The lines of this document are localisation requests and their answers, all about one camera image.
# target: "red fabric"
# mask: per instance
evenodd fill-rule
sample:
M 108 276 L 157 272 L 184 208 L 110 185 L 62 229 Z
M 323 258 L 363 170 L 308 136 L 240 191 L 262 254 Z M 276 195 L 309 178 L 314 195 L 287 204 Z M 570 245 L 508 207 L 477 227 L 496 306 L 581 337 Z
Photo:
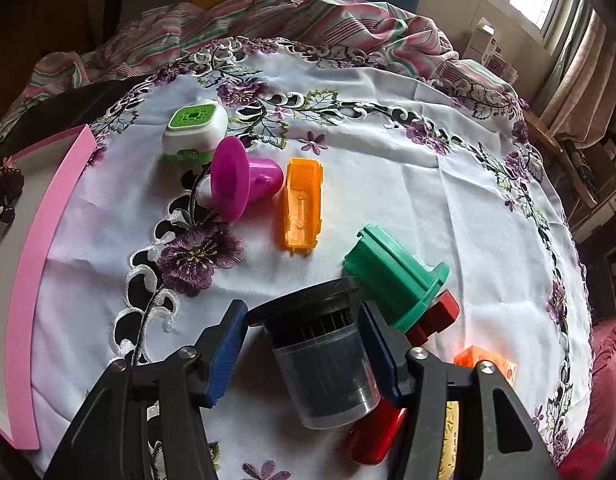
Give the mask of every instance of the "red fabric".
M 557 468 L 561 480 L 593 480 L 604 465 L 608 451 L 594 440 L 576 446 Z
M 616 444 L 616 320 L 600 323 L 594 332 L 593 386 L 581 442 L 602 443 L 610 452 Z

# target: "striped fabric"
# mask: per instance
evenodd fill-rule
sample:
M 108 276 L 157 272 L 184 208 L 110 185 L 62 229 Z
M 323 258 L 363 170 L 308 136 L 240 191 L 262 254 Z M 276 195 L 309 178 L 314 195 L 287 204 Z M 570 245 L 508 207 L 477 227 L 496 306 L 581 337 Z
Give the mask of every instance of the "striped fabric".
M 149 74 L 228 36 L 343 44 L 382 54 L 391 72 L 450 81 L 468 75 L 514 94 L 476 62 L 456 61 L 457 53 L 433 20 L 385 2 L 227 0 L 208 11 L 181 3 L 145 12 L 94 52 L 54 52 L 41 59 L 0 123 L 0 142 L 26 110 L 49 97 L 94 82 Z

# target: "pink box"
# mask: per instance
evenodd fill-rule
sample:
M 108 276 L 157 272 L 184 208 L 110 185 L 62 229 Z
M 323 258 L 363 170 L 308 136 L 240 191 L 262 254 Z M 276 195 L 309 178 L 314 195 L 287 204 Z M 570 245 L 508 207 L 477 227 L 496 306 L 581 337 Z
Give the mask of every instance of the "pink box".
M 0 222 L 0 433 L 17 449 L 38 449 L 30 346 L 41 273 L 66 202 L 96 140 L 71 128 L 17 153 L 25 179 L 10 226 Z

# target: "beige wall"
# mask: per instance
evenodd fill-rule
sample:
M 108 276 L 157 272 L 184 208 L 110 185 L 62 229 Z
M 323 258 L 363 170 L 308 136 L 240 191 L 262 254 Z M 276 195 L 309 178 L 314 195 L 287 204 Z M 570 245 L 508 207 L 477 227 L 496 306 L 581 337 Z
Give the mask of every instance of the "beige wall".
M 418 14 L 435 20 L 463 54 L 477 22 L 486 18 L 499 35 L 501 56 L 519 73 L 515 89 L 531 101 L 550 70 L 550 54 L 520 25 L 486 0 L 421 0 Z

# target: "purple suction cup toy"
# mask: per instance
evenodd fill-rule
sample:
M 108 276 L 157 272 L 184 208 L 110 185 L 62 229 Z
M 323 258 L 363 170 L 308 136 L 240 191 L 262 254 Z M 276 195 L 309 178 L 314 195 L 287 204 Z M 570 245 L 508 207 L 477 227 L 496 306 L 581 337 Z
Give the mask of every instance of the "purple suction cup toy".
M 238 219 L 249 202 L 274 196 L 283 186 L 283 170 L 270 158 L 248 157 L 242 142 L 225 137 L 210 168 L 214 208 L 226 222 Z

